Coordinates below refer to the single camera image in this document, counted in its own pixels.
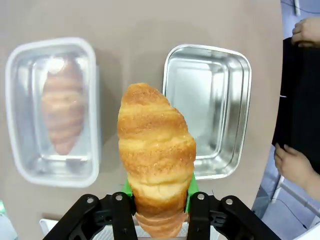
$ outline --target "screw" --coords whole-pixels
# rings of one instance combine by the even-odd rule
[[[93,199],[92,197],[89,197],[89,198],[86,200],[86,202],[87,202],[88,204],[92,204],[92,203],[94,202],[94,199]]]
[[[225,203],[228,204],[228,205],[231,205],[234,202],[230,198],[228,198],[227,200],[225,200]]]
[[[117,196],[115,196],[115,199],[118,200],[118,201],[121,201],[122,200],[122,196],[121,195],[117,195]]]
[[[205,195],[203,195],[202,193],[200,193],[200,194],[198,195],[198,199],[199,199],[199,200],[205,199]]]

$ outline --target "bread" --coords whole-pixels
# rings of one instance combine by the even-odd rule
[[[85,100],[82,75],[76,62],[59,58],[48,66],[41,108],[56,152],[67,155],[83,130]]]
[[[186,219],[196,159],[184,117],[155,88],[132,84],[121,100],[117,132],[140,226],[153,238],[175,237]]]

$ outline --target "translucent plastic container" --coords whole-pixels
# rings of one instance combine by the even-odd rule
[[[18,46],[5,67],[14,162],[33,184],[84,188],[101,158],[99,75],[93,48],[76,37]]]

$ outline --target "hand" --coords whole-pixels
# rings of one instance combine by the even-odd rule
[[[278,143],[275,145],[274,160],[279,173],[303,189],[315,174],[307,157],[287,145],[284,145],[284,149]]]
[[[292,44],[299,47],[320,47],[320,17],[308,17],[296,23],[292,30]]]

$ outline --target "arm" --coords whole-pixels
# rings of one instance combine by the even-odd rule
[[[282,149],[276,144],[274,160],[282,176],[302,187],[313,199],[320,201],[320,175],[314,171],[303,153],[287,145]]]
[[[296,23],[291,41],[299,47],[320,48],[320,17],[308,17]]]

